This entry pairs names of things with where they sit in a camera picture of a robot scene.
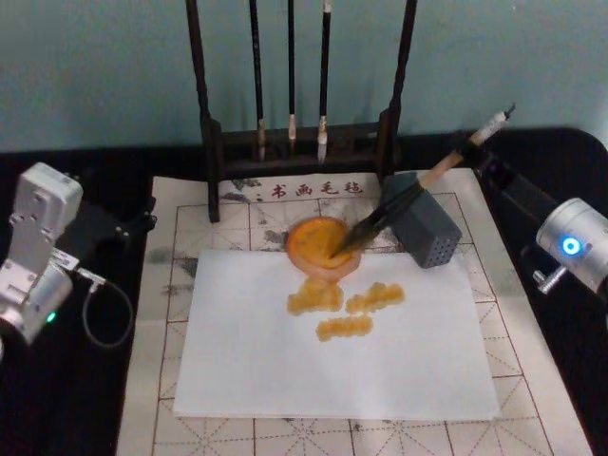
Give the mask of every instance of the cable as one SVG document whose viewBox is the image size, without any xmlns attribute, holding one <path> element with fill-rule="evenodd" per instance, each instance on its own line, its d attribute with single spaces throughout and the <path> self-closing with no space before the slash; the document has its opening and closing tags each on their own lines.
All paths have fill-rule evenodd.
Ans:
<svg viewBox="0 0 608 456">
<path fill-rule="evenodd" d="M 95 337 L 93 335 L 93 333 L 91 332 L 91 329 L 88 326 L 87 314 L 88 314 L 88 306 L 90 305 L 91 299 L 93 298 L 93 295 L 95 295 L 95 292 L 97 290 L 97 286 L 95 283 L 88 290 L 88 294 L 86 295 L 86 298 L 85 298 L 85 304 L 83 305 L 83 327 L 85 328 L 86 336 L 94 345 L 96 345 L 97 347 L 99 347 L 101 349 L 112 350 L 112 349 L 117 349 L 118 347 L 120 347 L 126 341 L 128 336 L 131 334 L 131 331 L 133 330 L 133 324 L 135 322 L 135 313 L 133 312 L 133 303 L 131 302 L 131 299 L 129 299 L 129 296 L 127 296 L 126 293 L 120 287 L 118 287 L 116 284 L 110 282 L 109 280 L 106 280 L 104 285 L 107 285 L 109 288 L 114 290 L 123 299 L 123 302 L 126 304 L 126 308 L 128 309 L 128 312 L 129 312 L 129 322 L 127 324 L 126 330 L 124 331 L 124 334 L 116 342 L 112 342 L 112 343 L 102 342 L 97 337 Z"/>
</svg>

